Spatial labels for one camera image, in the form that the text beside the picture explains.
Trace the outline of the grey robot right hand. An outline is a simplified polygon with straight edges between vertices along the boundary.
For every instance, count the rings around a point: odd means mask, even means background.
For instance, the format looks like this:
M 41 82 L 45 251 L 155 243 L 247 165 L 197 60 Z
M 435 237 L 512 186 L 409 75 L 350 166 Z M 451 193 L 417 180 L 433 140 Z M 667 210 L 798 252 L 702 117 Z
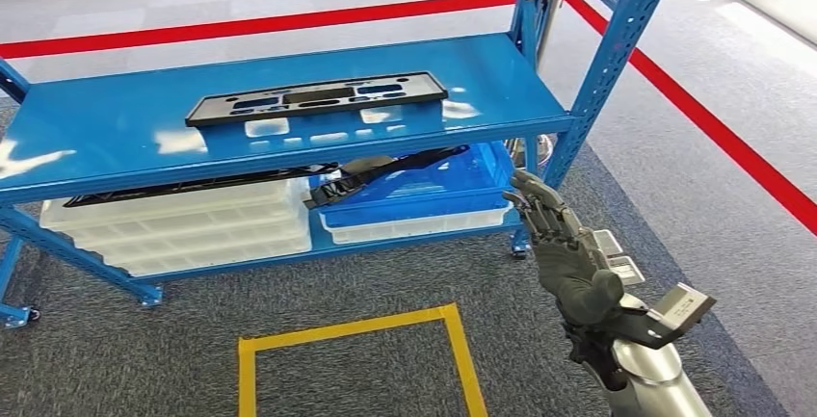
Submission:
M 566 318 L 594 325 L 614 315 L 624 295 L 620 278 L 559 193 L 533 173 L 517 169 L 514 188 L 502 196 L 514 205 L 527 228 L 539 267 L 540 285 L 556 298 Z

